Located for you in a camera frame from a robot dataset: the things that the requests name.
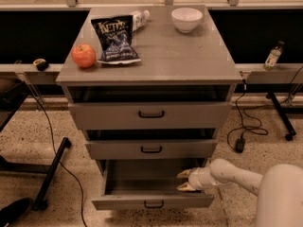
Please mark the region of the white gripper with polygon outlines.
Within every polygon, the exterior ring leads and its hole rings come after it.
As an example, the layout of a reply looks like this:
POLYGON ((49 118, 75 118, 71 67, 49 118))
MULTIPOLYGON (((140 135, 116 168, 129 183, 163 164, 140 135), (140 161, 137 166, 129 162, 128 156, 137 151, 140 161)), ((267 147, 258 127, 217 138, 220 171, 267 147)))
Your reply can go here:
POLYGON ((209 167, 195 167, 183 170, 177 174, 178 179, 187 179, 188 182, 182 183, 177 187, 179 191, 194 192, 217 185, 216 179, 211 175, 209 167))

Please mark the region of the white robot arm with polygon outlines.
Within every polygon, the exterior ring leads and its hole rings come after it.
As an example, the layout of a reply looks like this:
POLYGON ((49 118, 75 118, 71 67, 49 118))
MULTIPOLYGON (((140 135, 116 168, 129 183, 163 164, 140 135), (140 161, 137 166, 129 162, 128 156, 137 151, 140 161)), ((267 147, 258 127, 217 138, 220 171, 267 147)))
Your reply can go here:
POLYGON ((187 179, 177 187, 180 191, 196 191, 235 183, 258 197, 256 227, 303 227, 303 168, 280 164, 264 174, 216 159, 206 167, 180 172, 187 179))

